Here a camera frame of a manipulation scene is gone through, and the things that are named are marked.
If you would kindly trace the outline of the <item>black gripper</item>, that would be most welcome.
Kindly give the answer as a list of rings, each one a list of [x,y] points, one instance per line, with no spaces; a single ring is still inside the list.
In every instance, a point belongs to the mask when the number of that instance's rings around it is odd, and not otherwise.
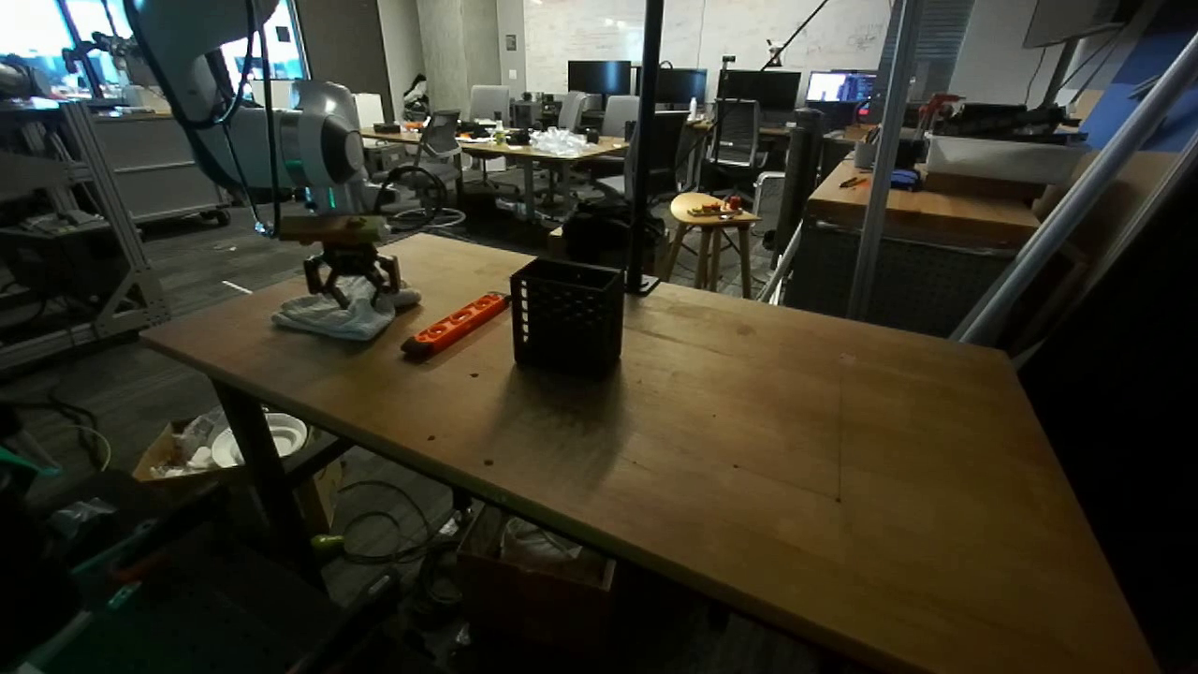
[[[338,307],[348,307],[341,277],[364,277],[375,293],[396,293],[400,271],[378,252],[380,232],[378,216],[316,216],[304,224],[300,241],[316,244],[316,256],[304,264],[306,288]]]

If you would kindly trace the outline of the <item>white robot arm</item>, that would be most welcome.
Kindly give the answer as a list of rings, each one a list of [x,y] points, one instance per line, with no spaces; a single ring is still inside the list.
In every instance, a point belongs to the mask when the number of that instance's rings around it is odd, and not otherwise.
[[[365,305],[400,293],[400,266],[378,252],[365,216],[364,139],[341,83],[316,83],[328,105],[276,107],[247,99],[253,63],[269,63],[266,21],[279,0],[124,0],[137,53],[158,78],[197,167],[249,204],[304,194],[310,224],[271,222],[269,237],[315,244],[304,264],[310,297],[351,307],[345,277]]]

